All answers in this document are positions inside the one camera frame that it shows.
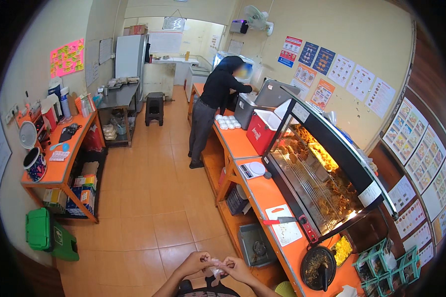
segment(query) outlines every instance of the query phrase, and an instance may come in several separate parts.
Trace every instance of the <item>red knife handle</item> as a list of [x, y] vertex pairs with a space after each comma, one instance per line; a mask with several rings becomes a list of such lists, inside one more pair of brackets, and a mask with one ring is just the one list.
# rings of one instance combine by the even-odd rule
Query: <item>red knife handle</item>
[[264, 225], [274, 225], [274, 224], [279, 224], [278, 220], [263, 220], [262, 223]]

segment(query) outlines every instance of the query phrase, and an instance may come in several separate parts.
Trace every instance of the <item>white refrigerator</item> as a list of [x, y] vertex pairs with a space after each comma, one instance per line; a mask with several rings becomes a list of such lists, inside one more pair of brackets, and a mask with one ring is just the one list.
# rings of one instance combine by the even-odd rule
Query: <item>white refrigerator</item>
[[148, 40], [148, 34], [119, 36], [115, 49], [115, 77], [137, 76], [140, 78], [136, 91], [137, 112], [140, 112], [143, 106], [143, 65]]

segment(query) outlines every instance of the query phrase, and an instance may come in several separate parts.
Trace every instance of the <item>green trash bin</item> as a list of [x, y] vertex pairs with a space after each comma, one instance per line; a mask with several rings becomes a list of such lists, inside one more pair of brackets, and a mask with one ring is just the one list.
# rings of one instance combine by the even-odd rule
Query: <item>green trash bin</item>
[[31, 249], [51, 253], [65, 261], [79, 260], [76, 237], [51, 218], [46, 208], [30, 211], [25, 229], [25, 240]]

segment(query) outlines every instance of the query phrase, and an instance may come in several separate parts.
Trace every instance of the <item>glass display case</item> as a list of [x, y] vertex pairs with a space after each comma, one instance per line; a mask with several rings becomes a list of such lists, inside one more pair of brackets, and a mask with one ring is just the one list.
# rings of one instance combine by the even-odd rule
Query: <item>glass display case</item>
[[262, 159], [311, 245], [348, 228], [384, 199], [397, 216], [369, 165], [305, 102], [292, 99]]

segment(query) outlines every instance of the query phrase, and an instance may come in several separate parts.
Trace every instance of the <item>human hand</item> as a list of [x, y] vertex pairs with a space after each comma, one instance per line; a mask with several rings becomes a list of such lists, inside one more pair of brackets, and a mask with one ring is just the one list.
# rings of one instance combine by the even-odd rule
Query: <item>human hand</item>
[[235, 280], [247, 285], [258, 282], [257, 278], [251, 274], [243, 259], [226, 257], [222, 263], [216, 263], [215, 266], [223, 270], [225, 274], [229, 274]]
[[175, 269], [175, 273], [181, 278], [184, 278], [214, 265], [215, 262], [211, 261], [210, 254], [208, 252], [195, 251], [188, 255], [184, 262], [177, 269]]

